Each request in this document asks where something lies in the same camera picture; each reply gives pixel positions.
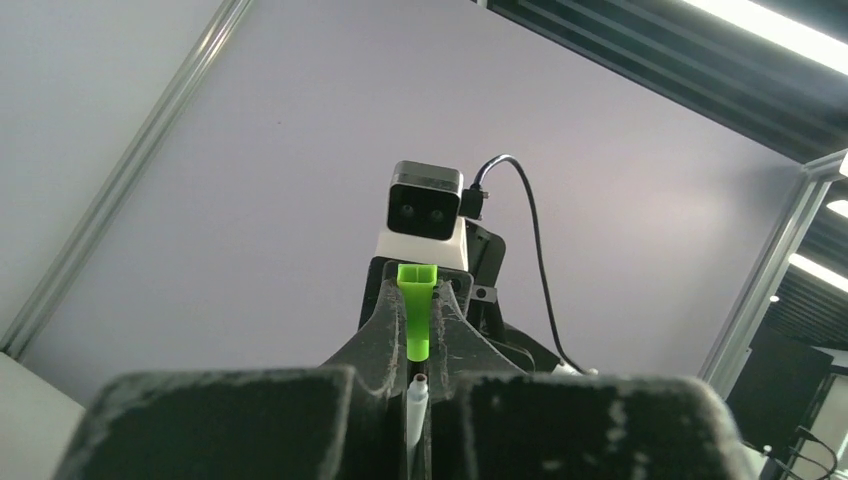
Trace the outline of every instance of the metal frame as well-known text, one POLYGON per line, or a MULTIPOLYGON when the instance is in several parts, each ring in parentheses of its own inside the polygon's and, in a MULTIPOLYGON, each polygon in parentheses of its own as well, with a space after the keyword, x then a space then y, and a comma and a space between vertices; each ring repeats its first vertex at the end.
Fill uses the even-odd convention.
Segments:
POLYGON ((843 178, 846 166, 848 149, 804 166, 793 200, 701 368, 701 378, 722 398, 727 398, 745 365, 745 352, 765 316, 769 297, 777 291, 789 267, 789 255, 798 249, 830 184, 843 178))
POLYGON ((59 255, 0 340, 0 351, 20 360, 50 321, 251 2, 224 0, 218 7, 59 255))

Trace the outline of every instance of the green object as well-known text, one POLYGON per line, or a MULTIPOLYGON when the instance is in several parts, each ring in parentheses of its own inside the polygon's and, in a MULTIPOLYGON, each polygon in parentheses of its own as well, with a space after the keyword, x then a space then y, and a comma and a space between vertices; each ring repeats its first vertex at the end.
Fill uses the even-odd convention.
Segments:
POLYGON ((436 265, 398 265, 398 287, 406 306, 406 358, 413 362, 430 357, 430 304, 438 269, 436 265))

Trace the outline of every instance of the fluorescent light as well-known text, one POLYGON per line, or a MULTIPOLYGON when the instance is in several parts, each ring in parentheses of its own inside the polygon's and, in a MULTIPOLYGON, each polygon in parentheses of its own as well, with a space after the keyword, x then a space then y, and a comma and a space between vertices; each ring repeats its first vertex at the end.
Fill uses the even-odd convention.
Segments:
POLYGON ((818 263, 806 257, 802 257, 797 253, 793 253, 789 256, 789 263, 818 278, 819 280, 823 280, 843 292, 848 293, 848 278, 845 278, 832 270, 828 270, 818 263))
POLYGON ((683 1, 787 50, 848 75, 848 45, 835 38, 748 0, 683 1))
POLYGON ((848 217, 848 200, 837 200, 835 202, 830 202, 827 204, 827 208, 842 215, 843 217, 848 217))

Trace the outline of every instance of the corrugated ceiling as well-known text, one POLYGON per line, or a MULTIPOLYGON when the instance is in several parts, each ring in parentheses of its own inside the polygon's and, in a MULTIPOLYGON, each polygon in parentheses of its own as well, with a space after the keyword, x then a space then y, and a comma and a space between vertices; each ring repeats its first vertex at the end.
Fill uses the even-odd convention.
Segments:
MULTIPOLYGON (((848 43, 848 0, 757 0, 848 43)), ((675 0, 489 0, 488 8, 798 162, 848 147, 848 77, 675 0)), ((831 189, 828 201, 848 199, 831 189)), ((848 276, 848 219, 799 253, 848 276)), ((848 294, 790 267, 765 322, 848 350, 848 294)))

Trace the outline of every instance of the camera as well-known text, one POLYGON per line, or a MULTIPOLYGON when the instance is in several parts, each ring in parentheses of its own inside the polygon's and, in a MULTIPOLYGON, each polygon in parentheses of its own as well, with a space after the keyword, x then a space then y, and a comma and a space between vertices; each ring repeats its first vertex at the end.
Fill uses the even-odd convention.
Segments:
POLYGON ((459 170, 404 160, 389 187, 377 256, 468 270, 459 170))

